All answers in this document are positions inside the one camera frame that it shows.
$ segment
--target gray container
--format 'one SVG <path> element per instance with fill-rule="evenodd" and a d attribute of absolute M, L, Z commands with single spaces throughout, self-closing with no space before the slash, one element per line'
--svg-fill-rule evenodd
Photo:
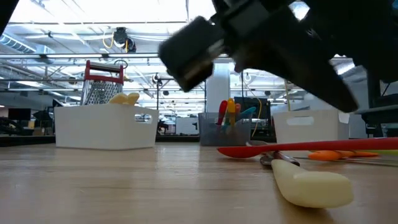
<path fill-rule="evenodd" d="M 201 146 L 245 146 L 250 141 L 251 118 L 240 119 L 232 126 L 217 125 L 218 113 L 199 114 Z"/>

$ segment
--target silicone spatula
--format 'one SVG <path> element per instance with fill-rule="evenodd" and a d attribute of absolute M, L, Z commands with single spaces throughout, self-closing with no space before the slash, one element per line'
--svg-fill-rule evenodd
<path fill-rule="evenodd" d="M 335 208 L 353 201 L 351 182 L 341 174 L 307 171 L 281 159 L 271 161 L 275 181 L 290 203 L 308 208 Z"/>
<path fill-rule="evenodd" d="M 354 152 L 354 151 L 316 151 L 308 155 L 308 158 L 318 161 L 334 161 L 349 157 L 372 157 L 378 156 L 375 152 Z"/>
<path fill-rule="evenodd" d="M 235 125 L 235 102 L 234 102 L 234 99 L 232 99 L 232 98 L 228 99 L 227 111 L 229 114 L 229 122 L 231 123 L 231 126 L 234 126 Z"/>
<path fill-rule="evenodd" d="M 225 111 L 227 108 L 228 102 L 226 100 L 223 100 L 220 103 L 220 108 L 218 110 L 218 121 L 217 121 L 217 125 L 221 125 L 223 123 L 223 119 L 225 116 Z"/>
<path fill-rule="evenodd" d="M 269 151 L 356 151 L 356 150 L 394 150 L 398 138 L 354 139 L 340 141 L 301 142 L 270 144 L 265 146 L 219 147 L 218 152 L 233 158 L 250 158 Z"/>

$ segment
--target overhead pipe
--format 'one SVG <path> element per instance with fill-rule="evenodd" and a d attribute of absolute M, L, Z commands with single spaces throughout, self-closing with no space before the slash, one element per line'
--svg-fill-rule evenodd
<path fill-rule="evenodd" d="M 33 75 L 33 76 L 35 76 L 35 77 L 37 77 L 37 78 L 43 80 L 43 76 L 42 76 L 41 74 L 39 74 L 39 73 L 36 73 L 36 72 L 33 72 L 33 71 L 28 70 L 28 69 L 26 69 L 26 68 L 23 68 L 23 67 L 14 65 L 14 64 L 9 63 L 9 62 L 7 62 L 7 61 L 5 61 L 5 60 L 0 60 L 0 63 L 3 64 L 3 65 L 7 65 L 8 67 L 12 68 L 12 69 L 10 69 L 10 71 L 11 71 L 10 74 L 11 74 L 11 75 L 17 75 L 17 74 L 15 74 L 15 73 L 12 73 L 12 71 L 15 70 L 15 71 L 17 71 L 17 72 L 20 72 L 21 74 L 24 74 L 24 76 L 31 76 L 31 75 Z M 58 87 L 58 88 L 69 88 L 68 85 L 58 85 L 58 84 L 55 84 L 55 83 L 51 83 L 51 85 L 52 85 L 52 86 L 55 86 L 55 87 Z"/>
<path fill-rule="evenodd" d="M 154 85 L 148 79 L 145 78 L 144 74 L 142 74 L 142 72 L 138 70 L 136 66 L 133 66 L 132 69 L 141 77 L 141 80 L 143 80 L 150 87 L 154 88 Z"/>
<path fill-rule="evenodd" d="M 11 37 L 8 34 L 2 34 L 2 36 L 0 36 L 0 44 L 8 46 L 23 54 L 33 54 L 36 52 L 36 50 L 32 47 L 22 43 L 21 41 Z"/>

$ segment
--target wooden table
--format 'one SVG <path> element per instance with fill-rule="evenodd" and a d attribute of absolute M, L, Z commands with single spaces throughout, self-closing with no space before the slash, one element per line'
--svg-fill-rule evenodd
<path fill-rule="evenodd" d="M 94 151 L 0 148 L 0 223 L 398 223 L 395 167 L 300 161 L 352 180 L 352 204 L 296 207 L 259 158 L 198 144 Z"/>

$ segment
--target ceiling light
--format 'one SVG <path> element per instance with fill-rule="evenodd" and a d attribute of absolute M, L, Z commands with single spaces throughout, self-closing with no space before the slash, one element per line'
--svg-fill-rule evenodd
<path fill-rule="evenodd" d="M 81 100 L 80 96 L 69 96 L 69 98 L 74 99 L 74 100 Z"/>
<path fill-rule="evenodd" d="M 6 89 L 6 90 L 8 90 L 8 91 L 39 91 L 39 89 L 32 89 L 32 88 L 22 88 L 22 89 L 18 89 L 18 88 L 15 88 L 15 89 Z"/>
<path fill-rule="evenodd" d="M 354 63 L 349 63 L 349 64 L 347 64 L 347 65 L 342 66 L 341 68 L 339 68 L 339 69 L 337 70 L 337 74 L 338 74 L 338 75 L 342 75 L 342 74 L 344 74 L 345 72 L 348 72 L 348 70 L 350 70 L 350 69 L 352 69 L 352 68 L 354 68 L 354 67 L 355 67 L 355 64 L 354 64 Z"/>
<path fill-rule="evenodd" d="M 18 81 L 17 83 L 19 83 L 19 84 L 23 84 L 23 85 L 29 85 L 29 86 L 32 86 L 32 87 L 43 87 L 43 85 L 42 85 L 42 84 L 40 84 L 40 83 L 37 83 L 37 82 L 30 82 L 30 81 Z"/>
<path fill-rule="evenodd" d="M 266 91 L 266 90 L 268 90 L 268 91 L 285 91 L 284 88 L 256 88 L 256 87 L 244 88 L 243 90 L 244 91 L 246 91 L 246 90 L 252 90 L 252 91 Z M 242 91 L 242 88 L 231 88 L 231 91 Z"/>
<path fill-rule="evenodd" d="M 298 92 L 298 91 L 299 91 L 299 90 L 291 90 L 291 91 L 289 91 L 289 94 L 294 94 L 294 93 L 296 93 L 296 92 Z M 285 96 L 287 96 L 286 93 L 284 93 L 282 96 L 280 96 L 279 99 L 281 99 L 281 98 L 283 98 L 283 97 L 285 97 Z"/>
<path fill-rule="evenodd" d="M 109 54 L 111 58 L 158 58 L 157 54 Z"/>
<path fill-rule="evenodd" d="M 310 10 L 309 6 L 304 2 L 293 2 L 289 5 L 290 10 L 292 10 L 294 16 L 300 21 L 304 19 L 307 15 L 308 11 Z"/>
<path fill-rule="evenodd" d="M 48 54 L 48 58 L 101 58 L 101 54 Z"/>
<path fill-rule="evenodd" d="M 63 96 L 61 93 L 52 92 L 52 91 L 51 91 L 51 94 L 54 94 L 55 96 Z"/>
<path fill-rule="evenodd" d="M 21 58 L 40 58 L 40 55 L 38 54 L 5 54 L 5 55 L 0 55 L 0 58 L 6 58 L 6 59 L 21 59 Z"/>
<path fill-rule="evenodd" d="M 43 89 L 44 91 L 81 91 L 82 89 Z"/>

